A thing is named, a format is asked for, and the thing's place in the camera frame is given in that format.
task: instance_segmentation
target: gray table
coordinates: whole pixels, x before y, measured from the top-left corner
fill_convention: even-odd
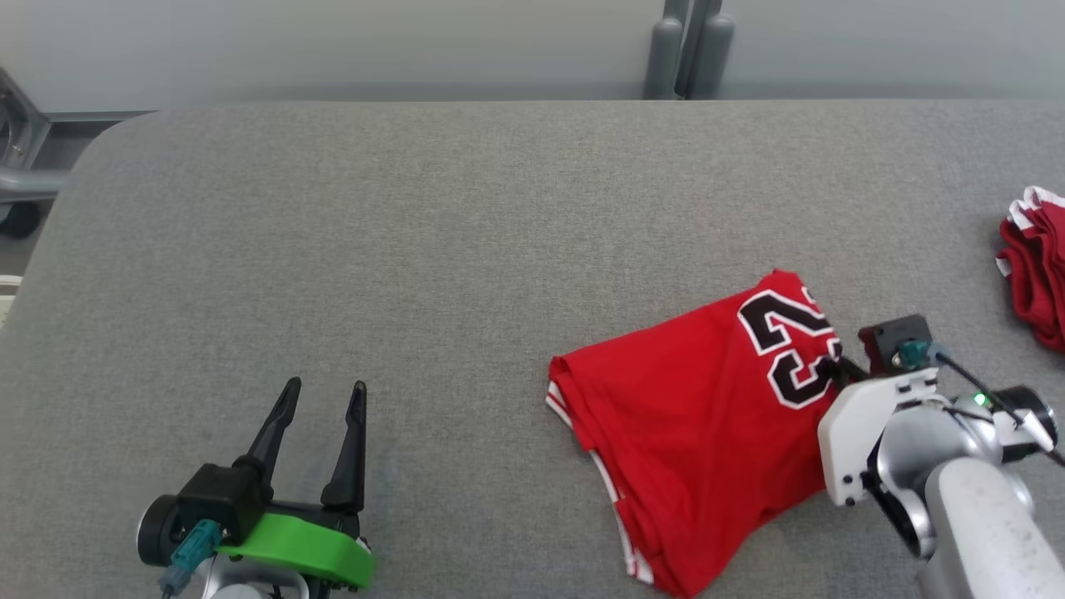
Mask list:
[[[135,524],[245,451],[304,377],[274,479],[316,500],[370,387],[371,597],[653,597],[551,356],[798,271],[856,330],[922,312],[995,385],[1065,407],[993,264],[1065,109],[999,102],[263,104],[108,131],[0,333],[0,595],[154,597]],[[967,388],[954,378],[947,389]],[[1020,466],[1065,550],[1065,472]],[[869,502],[814,498],[706,597],[914,597]]]

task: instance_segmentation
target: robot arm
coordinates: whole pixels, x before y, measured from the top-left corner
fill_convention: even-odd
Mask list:
[[[917,577],[925,599],[1065,597],[1031,493],[1005,467],[1053,448],[1052,410],[1025,387],[939,394],[935,360],[906,356],[914,342],[932,344],[920,317],[861,336],[874,376],[843,387],[818,428],[832,501],[880,504],[927,561]]]
[[[320,505],[277,501],[271,486],[299,390],[299,378],[290,379],[248,453],[232,466],[204,464],[181,491],[145,512],[137,553],[145,564],[166,568],[164,599],[178,596],[194,571],[206,580],[203,599],[267,599],[280,588],[328,599],[332,589],[370,583],[374,560],[359,525],[366,386],[360,381],[351,391],[347,432]]]

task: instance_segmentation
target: black wheel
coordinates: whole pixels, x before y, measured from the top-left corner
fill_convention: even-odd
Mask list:
[[[169,566],[170,555],[181,545],[178,498],[164,495],[144,512],[136,529],[136,552],[149,566]]]
[[[14,239],[26,239],[40,225],[40,209],[30,201],[11,205],[7,217],[0,223],[0,234]]]

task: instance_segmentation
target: red jersey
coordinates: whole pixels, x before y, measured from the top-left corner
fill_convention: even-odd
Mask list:
[[[1027,188],[999,232],[1006,247],[995,261],[1010,281],[1014,311],[1041,343],[1065,352],[1065,198]]]
[[[839,339],[799,277],[556,357],[547,404],[599,466],[628,573],[692,597],[743,539],[824,488],[817,425]]]

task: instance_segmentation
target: basketball jersey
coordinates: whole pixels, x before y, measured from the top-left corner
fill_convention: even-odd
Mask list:
[[[817,425],[839,339],[799,277],[555,357],[547,404],[591,454],[628,573],[692,597],[743,539],[824,488]]]

